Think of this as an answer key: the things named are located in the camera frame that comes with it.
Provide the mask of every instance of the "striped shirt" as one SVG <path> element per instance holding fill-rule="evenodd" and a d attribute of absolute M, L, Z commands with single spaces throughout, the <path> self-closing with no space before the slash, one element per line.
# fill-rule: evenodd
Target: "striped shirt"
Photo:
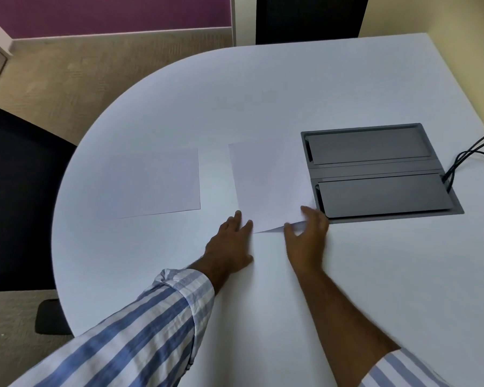
<path fill-rule="evenodd" d="M 190 369 L 215 293 L 196 270 L 166 269 L 138 299 L 52 353 L 11 387 L 177 386 Z M 406 349 L 389 353 L 361 387 L 448 387 Z"/>

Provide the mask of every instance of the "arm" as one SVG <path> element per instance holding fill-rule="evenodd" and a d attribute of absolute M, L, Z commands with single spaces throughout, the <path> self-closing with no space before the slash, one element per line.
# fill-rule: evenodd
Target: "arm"
<path fill-rule="evenodd" d="M 287 255 L 337 385 L 447 386 L 412 353 L 399 350 L 326 275 L 322 262 L 328 219 L 318 210 L 301 210 L 308 219 L 303 234 L 296 236 L 285 224 Z"/>
<path fill-rule="evenodd" d="M 188 269 L 164 270 L 138 299 L 74 338 L 12 386 L 176 386 L 190 369 L 226 279 L 247 266 L 252 222 L 230 217 Z"/>

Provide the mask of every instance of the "black office chair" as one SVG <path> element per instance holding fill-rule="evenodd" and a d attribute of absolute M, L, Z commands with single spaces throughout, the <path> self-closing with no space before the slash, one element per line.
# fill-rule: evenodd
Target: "black office chair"
<path fill-rule="evenodd" d="M 0 109 L 0 291 L 55 289 L 52 215 L 75 145 Z M 40 305 L 37 331 L 60 305 Z M 51 332 L 71 334 L 66 321 Z"/>
<path fill-rule="evenodd" d="M 256 44 L 356 38 L 368 0 L 257 0 Z"/>

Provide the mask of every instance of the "left hand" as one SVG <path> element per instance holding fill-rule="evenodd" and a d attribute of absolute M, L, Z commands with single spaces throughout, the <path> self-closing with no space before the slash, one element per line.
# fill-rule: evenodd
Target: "left hand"
<path fill-rule="evenodd" d="M 208 242 L 204 256 L 214 257 L 223 263 L 229 273 L 235 273 L 253 261 L 248 254 L 249 237 L 253 229 L 253 222 L 249 220 L 240 228 L 242 212 L 237 210 L 233 217 L 229 217 L 219 227 L 219 232 Z"/>

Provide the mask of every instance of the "white paper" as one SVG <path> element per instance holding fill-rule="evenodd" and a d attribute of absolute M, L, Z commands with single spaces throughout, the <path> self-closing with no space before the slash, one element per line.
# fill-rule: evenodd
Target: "white paper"
<path fill-rule="evenodd" d="M 197 149 L 114 156 L 98 198 L 102 219 L 200 209 Z"/>
<path fill-rule="evenodd" d="M 301 205 L 315 208 L 301 136 L 230 144 L 239 209 L 253 232 L 303 221 Z"/>

